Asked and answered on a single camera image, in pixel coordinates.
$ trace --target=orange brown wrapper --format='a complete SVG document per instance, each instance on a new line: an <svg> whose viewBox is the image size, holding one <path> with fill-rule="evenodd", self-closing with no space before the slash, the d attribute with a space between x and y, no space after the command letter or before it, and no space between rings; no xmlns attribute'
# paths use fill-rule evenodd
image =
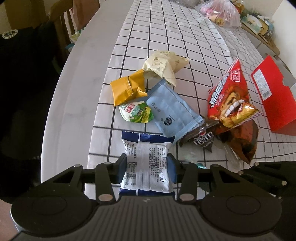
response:
<svg viewBox="0 0 296 241"><path fill-rule="evenodd" d="M226 142L237 156L250 165L257 150L258 127L254 120L220 134L218 137Z"/></svg>
<svg viewBox="0 0 296 241"><path fill-rule="evenodd" d="M110 83L113 92L114 105L147 96L144 87L144 70L139 70L129 76L122 77Z"/></svg>
<svg viewBox="0 0 296 241"><path fill-rule="evenodd" d="M260 111L250 104L247 82L238 59L220 82L209 90L207 115L209 119L220 121L214 131L215 135L241 126L261 115Z"/></svg>

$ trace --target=beige snack package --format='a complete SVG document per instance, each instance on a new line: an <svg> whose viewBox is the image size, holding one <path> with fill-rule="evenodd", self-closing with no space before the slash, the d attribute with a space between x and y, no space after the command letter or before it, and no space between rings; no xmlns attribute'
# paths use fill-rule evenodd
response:
<svg viewBox="0 0 296 241"><path fill-rule="evenodd" d="M144 63L142 69L145 77L155 77L153 71L160 78L164 78L171 85L176 86L175 73L189 64L189 59L176 55L172 51L155 51Z"/></svg>

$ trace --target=checkered tablecloth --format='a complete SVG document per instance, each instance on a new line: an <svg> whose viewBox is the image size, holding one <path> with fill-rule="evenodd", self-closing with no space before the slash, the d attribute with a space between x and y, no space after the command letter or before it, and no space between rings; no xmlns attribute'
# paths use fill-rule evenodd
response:
<svg viewBox="0 0 296 241"><path fill-rule="evenodd" d="M179 6L168 0L135 0L126 16L110 58L94 120L89 149L88 168L103 162L115 162L125 152L122 131L161 134L157 126L125 121L118 107L113 106L110 82L142 68L144 61L155 50L170 50L190 58L190 64L176 73L174 88L192 108L202 116L207 115L207 91L217 84L236 57L242 63L248 83L251 102L262 112L255 121L260 128L256 161L296 160L296 137L274 134L253 84L250 74L262 62L262 57L241 28L224 29L204 19L196 10ZM146 82L146 91L156 83ZM180 161L188 156L198 159L209 168L219 164L237 172L249 168L233 165L225 151L213 146L213 152L204 151L194 144L182 148L176 144L170 151ZM113 187L118 194L119 186ZM205 192L198 190L198 198Z"/></svg>

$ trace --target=triangular red snack bag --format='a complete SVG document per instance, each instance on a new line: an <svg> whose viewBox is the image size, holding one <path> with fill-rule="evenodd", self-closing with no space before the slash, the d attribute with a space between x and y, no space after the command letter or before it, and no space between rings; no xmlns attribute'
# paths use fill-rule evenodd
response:
<svg viewBox="0 0 296 241"><path fill-rule="evenodd" d="M260 111L250 104L247 82L237 58L220 82L209 90L207 116L221 122L214 132L218 135L259 115Z"/></svg>

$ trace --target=white and blue snack package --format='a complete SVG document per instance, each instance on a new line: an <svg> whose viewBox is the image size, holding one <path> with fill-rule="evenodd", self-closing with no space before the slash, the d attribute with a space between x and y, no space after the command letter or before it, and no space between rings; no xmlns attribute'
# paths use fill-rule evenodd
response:
<svg viewBox="0 0 296 241"><path fill-rule="evenodd" d="M174 142L204 123L204 119L168 86L165 79L147 94L146 103L152 110L156 125L165 137L175 136Z"/></svg>
<svg viewBox="0 0 296 241"><path fill-rule="evenodd" d="M175 195L167 173L167 155L174 138L122 132L127 156L120 195Z"/></svg>

